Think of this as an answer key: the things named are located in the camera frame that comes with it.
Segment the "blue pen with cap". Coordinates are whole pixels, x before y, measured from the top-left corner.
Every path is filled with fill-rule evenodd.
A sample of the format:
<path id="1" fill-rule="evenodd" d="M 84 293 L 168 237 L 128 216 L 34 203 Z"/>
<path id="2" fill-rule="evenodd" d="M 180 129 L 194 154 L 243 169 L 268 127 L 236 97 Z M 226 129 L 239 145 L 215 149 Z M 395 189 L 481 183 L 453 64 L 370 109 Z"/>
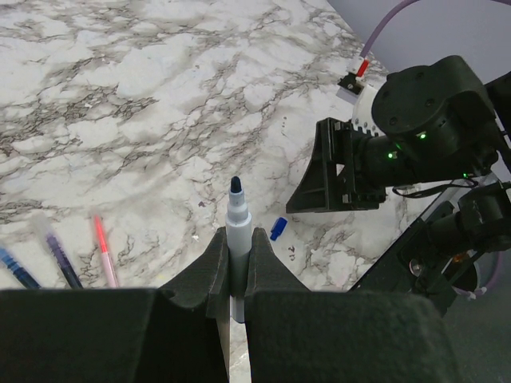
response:
<path id="1" fill-rule="evenodd" d="M 5 248 L 1 248 L 1 264 L 27 289 L 40 289 L 41 285 L 35 278 L 11 255 Z"/>

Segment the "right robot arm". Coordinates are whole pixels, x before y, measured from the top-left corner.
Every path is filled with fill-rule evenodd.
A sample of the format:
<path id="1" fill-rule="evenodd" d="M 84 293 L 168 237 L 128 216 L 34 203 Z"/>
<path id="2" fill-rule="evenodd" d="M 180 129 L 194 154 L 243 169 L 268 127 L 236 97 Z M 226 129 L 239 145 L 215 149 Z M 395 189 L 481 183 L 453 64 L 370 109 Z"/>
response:
<path id="1" fill-rule="evenodd" d="M 307 170 L 286 211 L 376 210 L 387 192 L 425 184 L 421 199 L 462 188 L 417 219 L 356 282 L 357 290 L 410 292 L 445 313 L 459 281 L 485 254 L 510 247 L 510 185 L 483 186 L 497 161 L 510 161 L 510 77 L 484 84 L 458 56 L 392 73 L 370 115 L 377 132 L 351 120 L 320 120 Z"/>

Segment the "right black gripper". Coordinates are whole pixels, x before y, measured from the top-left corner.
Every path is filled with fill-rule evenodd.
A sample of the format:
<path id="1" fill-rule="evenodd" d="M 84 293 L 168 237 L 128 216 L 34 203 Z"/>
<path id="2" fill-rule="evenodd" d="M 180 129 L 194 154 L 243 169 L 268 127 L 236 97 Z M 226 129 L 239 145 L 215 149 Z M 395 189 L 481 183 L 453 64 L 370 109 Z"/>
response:
<path id="1" fill-rule="evenodd" d="M 386 200 L 385 189 L 370 186 L 358 173 L 362 150 L 372 137 L 350 121 L 327 118 L 317 122 L 310 162 L 286 204 L 286 213 L 379 209 Z"/>

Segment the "grey pen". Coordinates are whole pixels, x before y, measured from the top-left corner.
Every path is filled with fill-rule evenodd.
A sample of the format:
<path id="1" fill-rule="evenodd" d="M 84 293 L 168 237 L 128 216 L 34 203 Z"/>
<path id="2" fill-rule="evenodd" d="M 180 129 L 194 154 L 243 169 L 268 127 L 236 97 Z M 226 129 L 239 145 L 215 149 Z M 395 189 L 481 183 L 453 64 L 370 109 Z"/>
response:
<path id="1" fill-rule="evenodd" d="M 248 284 L 249 255 L 252 248 L 252 215 L 238 176 L 231 179 L 227 213 L 229 290 L 232 297 L 231 314 L 238 323 L 244 323 L 244 295 Z"/>

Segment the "red pen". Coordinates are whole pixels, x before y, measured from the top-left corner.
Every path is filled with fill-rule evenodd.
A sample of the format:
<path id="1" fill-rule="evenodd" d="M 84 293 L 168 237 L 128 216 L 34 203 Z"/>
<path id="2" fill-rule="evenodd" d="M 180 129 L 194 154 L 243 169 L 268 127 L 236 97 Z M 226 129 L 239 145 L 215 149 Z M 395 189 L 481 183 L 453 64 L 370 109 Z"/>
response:
<path id="1" fill-rule="evenodd" d="M 100 251 L 101 263 L 105 272 L 105 277 L 109 287 L 118 288 L 119 282 L 113 264 L 113 259 L 109 253 L 106 232 L 101 217 L 98 214 L 93 215 L 93 225 L 97 237 L 98 249 Z"/>

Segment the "dark blue pen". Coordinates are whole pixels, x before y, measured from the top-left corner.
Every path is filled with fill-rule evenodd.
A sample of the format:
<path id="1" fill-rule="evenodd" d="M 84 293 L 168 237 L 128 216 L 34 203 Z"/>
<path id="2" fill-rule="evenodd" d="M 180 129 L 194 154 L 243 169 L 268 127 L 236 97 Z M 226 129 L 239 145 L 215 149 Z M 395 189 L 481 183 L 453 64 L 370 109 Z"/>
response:
<path id="1" fill-rule="evenodd" d="M 37 215 L 35 218 L 36 232 L 48 252 L 55 258 L 57 265 L 72 289 L 82 289 L 80 279 L 77 276 L 61 242 L 57 238 L 53 228 L 44 215 Z"/>

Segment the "small blue pen cap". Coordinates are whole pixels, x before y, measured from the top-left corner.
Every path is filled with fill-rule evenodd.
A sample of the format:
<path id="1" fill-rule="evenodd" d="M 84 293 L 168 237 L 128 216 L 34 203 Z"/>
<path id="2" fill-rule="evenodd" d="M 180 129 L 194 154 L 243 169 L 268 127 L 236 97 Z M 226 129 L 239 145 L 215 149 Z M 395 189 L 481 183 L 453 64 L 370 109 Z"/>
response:
<path id="1" fill-rule="evenodd" d="M 270 240 L 276 241 L 283 234 L 286 226 L 287 226 L 287 220 L 284 217 L 279 217 L 275 221 L 275 223 L 271 229 Z"/>

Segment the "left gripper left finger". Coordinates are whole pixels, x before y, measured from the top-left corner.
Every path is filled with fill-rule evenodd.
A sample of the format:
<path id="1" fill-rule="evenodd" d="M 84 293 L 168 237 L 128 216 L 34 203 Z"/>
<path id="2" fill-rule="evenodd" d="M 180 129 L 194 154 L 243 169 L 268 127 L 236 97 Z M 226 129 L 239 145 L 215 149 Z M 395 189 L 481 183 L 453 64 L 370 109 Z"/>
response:
<path id="1" fill-rule="evenodd" d="M 159 288 L 4 290 L 4 382 L 226 382 L 224 229 Z"/>

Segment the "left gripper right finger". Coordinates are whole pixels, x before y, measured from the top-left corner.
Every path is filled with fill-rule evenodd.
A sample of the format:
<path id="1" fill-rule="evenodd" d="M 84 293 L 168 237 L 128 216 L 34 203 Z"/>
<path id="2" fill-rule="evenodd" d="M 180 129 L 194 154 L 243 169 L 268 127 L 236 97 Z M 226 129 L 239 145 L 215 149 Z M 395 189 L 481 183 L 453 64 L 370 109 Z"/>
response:
<path id="1" fill-rule="evenodd" d="M 254 230 L 245 292 L 254 382 L 456 382 L 433 304 L 412 294 L 308 290 Z"/>

